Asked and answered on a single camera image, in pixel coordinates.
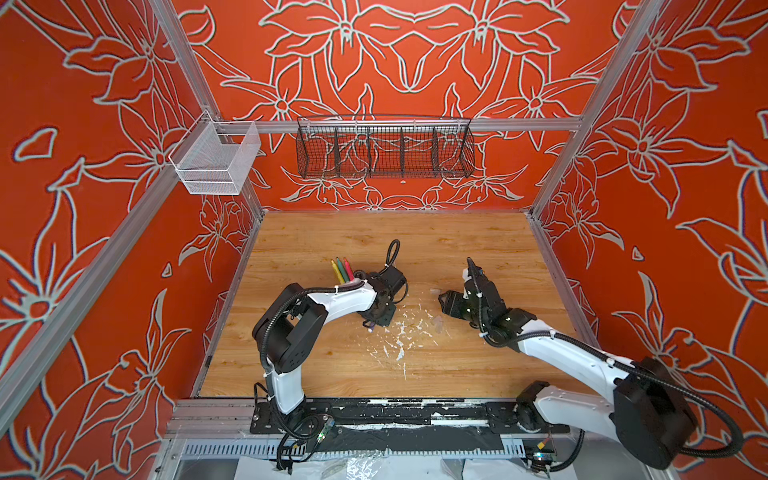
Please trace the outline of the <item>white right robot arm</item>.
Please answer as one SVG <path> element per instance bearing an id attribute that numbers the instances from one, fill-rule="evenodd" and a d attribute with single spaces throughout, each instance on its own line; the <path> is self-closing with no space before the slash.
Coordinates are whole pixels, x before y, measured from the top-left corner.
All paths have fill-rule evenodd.
<path id="1" fill-rule="evenodd" d="M 728 458 L 740 453 L 744 435 L 723 409 L 677 383 L 665 365 L 633 361 L 566 335 L 532 313 L 508 307 L 474 261 L 462 273 L 460 291 L 439 294 L 443 314 L 464 320 L 489 346 L 541 360 L 589 388 L 582 394 L 534 381 L 516 398 L 514 418 L 529 433 L 565 425 L 621 444 L 636 460 L 664 470 L 680 455 Z M 697 449 L 688 441 L 699 426 L 692 407 L 713 413 L 730 438 L 721 447 Z"/>

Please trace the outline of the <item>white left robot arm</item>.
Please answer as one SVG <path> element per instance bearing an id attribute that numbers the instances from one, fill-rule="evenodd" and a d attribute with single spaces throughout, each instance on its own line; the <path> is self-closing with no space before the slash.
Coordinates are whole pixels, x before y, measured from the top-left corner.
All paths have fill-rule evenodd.
<path id="1" fill-rule="evenodd" d="M 400 246 L 398 239 L 390 242 L 379 271 L 352 271 L 335 261 L 337 285 L 287 285 L 254 326 L 268 399 L 277 412 L 290 416 L 304 402 L 301 368 L 326 324 L 351 314 L 359 315 L 366 329 L 391 324 L 408 293 L 408 281 L 395 265 Z"/>

